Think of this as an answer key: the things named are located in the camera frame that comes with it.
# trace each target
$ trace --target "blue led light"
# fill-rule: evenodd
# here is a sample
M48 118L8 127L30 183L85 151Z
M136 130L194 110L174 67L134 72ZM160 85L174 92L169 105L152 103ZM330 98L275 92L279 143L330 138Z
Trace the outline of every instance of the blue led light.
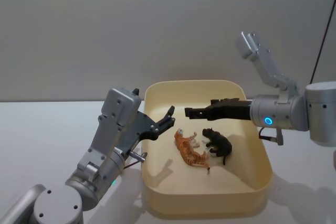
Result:
M265 121L265 123L266 123L267 125L272 125L272 124L273 124L273 120L272 120L272 118L266 117L266 118L264 119L264 121Z

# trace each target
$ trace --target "toy tiger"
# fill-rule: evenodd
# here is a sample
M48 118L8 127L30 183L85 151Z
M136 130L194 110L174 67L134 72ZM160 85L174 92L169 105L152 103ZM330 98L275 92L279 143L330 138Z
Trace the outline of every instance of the toy tiger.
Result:
M183 137L183 130L178 129L174 135L175 145L180 151L184 162L190 166L205 167L210 170L209 164L206 162L208 156L204 151L201 155L200 153L194 151L194 148L199 147L199 142L195 141L196 132L190 137Z

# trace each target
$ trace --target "white table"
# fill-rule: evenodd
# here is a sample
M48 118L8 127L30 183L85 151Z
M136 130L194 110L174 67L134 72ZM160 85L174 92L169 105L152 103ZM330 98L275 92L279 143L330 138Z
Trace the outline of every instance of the white table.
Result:
M31 186L61 185L74 171L98 126L102 102L0 103L0 216ZM264 134L273 134L267 129ZM336 223L334 148L284 131L284 146L265 142L275 173L259 214L222 220L162 220L142 205L140 166L124 171L85 223Z

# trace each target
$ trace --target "plastic tray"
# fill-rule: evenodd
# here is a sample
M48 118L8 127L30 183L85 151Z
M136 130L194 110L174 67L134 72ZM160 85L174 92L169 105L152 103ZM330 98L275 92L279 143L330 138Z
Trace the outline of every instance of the plastic tray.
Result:
M251 121L221 119L190 120L184 108L204 108L211 99L240 98L246 100L240 86L229 81L171 81L150 86L145 95L145 113L157 121L168 108L175 106L175 125L157 141L145 140L142 150L148 157L142 165L144 198L147 206L163 216L242 216L256 213L263 206L272 169L257 128ZM174 144L178 128L184 136L195 131L202 153L208 139L202 129L212 127L232 143L226 158L209 157L210 174L206 168L184 163Z

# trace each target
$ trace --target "black animal figurine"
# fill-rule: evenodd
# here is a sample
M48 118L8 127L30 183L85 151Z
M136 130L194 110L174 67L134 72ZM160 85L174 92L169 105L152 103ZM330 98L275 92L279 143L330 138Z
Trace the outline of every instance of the black animal figurine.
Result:
M209 151L211 153L216 153L217 157L224 157L223 165L225 165L225 158L232 152L232 145L229 140L225 136L222 136L218 131L213 131L212 128L203 129L202 134L210 139L210 142L205 146L215 147L211 148Z

